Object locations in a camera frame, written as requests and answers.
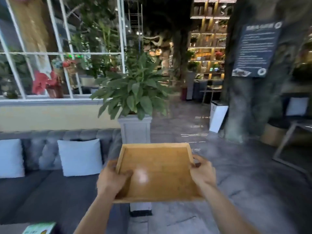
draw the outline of green book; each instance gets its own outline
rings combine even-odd
[[[25,231],[22,234],[50,234],[55,225],[55,222],[31,224],[26,227]]]

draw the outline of concrete floor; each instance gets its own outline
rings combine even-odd
[[[153,115],[152,143],[189,142],[216,168],[218,187],[262,234],[312,233],[312,189],[299,172],[271,160],[275,148],[237,145],[208,131],[209,105],[173,98],[167,117]],[[217,234],[206,202],[158,202],[153,216],[131,218],[128,234]]]

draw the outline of gray sofa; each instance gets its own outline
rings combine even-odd
[[[103,162],[117,159],[122,145],[119,129],[0,133],[22,141],[25,177],[0,179],[0,224],[57,222],[57,232],[72,234],[96,197],[98,175],[64,177],[57,140],[99,138]],[[107,234],[127,233],[129,204],[114,204]]]

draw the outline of white pillow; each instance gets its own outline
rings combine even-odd
[[[0,178],[25,176],[22,152],[20,139],[0,140]]]
[[[87,176],[99,174],[103,168],[99,139],[90,141],[58,140],[63,175]]]
[[[286,116],[304,116],[309,98],[291,98],[286,110]]]

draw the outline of tufted sofa backrest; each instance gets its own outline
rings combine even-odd
[[[21,139],[26,170],[62,169],[57,140],[88,141],[100,139],[103,162],[120,129],[48,130],[0,133],[0,140]]]

